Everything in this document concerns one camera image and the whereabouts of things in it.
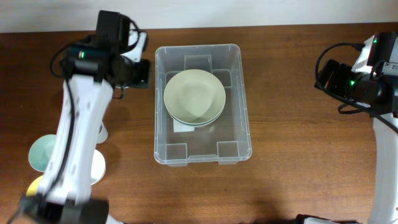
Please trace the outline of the light grey cup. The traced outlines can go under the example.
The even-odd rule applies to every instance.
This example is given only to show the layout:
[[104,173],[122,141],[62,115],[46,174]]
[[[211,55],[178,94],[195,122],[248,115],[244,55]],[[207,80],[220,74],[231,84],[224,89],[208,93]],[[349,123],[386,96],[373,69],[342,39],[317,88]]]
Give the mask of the light grey cup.
[[108,131],[104,123],[101,123],[96,143],[102,144],[107,140],[107,138],[108,138]]

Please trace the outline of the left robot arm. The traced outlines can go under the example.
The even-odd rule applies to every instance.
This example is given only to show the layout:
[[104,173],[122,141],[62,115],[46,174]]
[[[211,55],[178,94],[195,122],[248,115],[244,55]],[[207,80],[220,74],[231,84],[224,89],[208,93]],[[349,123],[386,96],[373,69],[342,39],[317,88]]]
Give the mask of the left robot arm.
[[36,223],[115,223],[106,199],[91,197],[91,166],[100,126],[115,89],[146,89],[147,33],[118,12],[100,11],[96,31],[67,44],[53,59],[63,83],[62,113],[52,156],[35,195],[16,216]]

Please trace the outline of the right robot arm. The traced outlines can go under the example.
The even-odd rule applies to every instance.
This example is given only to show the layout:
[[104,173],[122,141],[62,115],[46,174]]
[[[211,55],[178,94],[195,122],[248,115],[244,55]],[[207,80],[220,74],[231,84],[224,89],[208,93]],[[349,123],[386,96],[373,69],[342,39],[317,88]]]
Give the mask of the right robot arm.
[[363,43],[354,65],[315,64],[315,88],[340,101],[340,114],[367,113],[376,137],[376,184],[368,223],[397,223],[397,33],[379,32]]

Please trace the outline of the dark blue bowl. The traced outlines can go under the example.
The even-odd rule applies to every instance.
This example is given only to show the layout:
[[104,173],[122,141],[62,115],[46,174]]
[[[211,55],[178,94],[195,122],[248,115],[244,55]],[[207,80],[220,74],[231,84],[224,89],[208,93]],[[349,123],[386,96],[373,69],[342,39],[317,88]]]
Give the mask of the dark blue bowl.
[[194,124],[194,123],[187,123],[187,122],[181,121],[181,120],[177,119],[174,115],[172,115],[169,111],[167,111],[167,114],[170,115],[170,117],[171,117],[173,120],[175,120],[176,122],[179,122],[179,123],[181,123],[181,124],[183,124],[183,125],[186,125],[186,126],[193,126],[193,127],[202,127],[202,126],[206,126],[206,125],[208,125],[208,124],[214,122],[215,120],[217,120],[217,119],[220,117],[220,115],[222,114],[222,112],[223,112],[223,109],[222,109],[214,118],[210,119],[209,121],[205,121],[205,122],[202,122],[202,123],[195,123],[195,124]]

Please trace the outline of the cream bowl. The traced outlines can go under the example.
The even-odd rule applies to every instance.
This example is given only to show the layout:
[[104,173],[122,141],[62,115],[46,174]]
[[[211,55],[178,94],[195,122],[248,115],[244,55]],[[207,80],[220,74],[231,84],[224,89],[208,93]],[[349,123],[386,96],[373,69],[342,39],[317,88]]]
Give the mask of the cream bowl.
[[226,104],[226,92],[212,73],[189,69],[174,75],[164,90],[164,105],[177,119],[202,123],[214,118]]

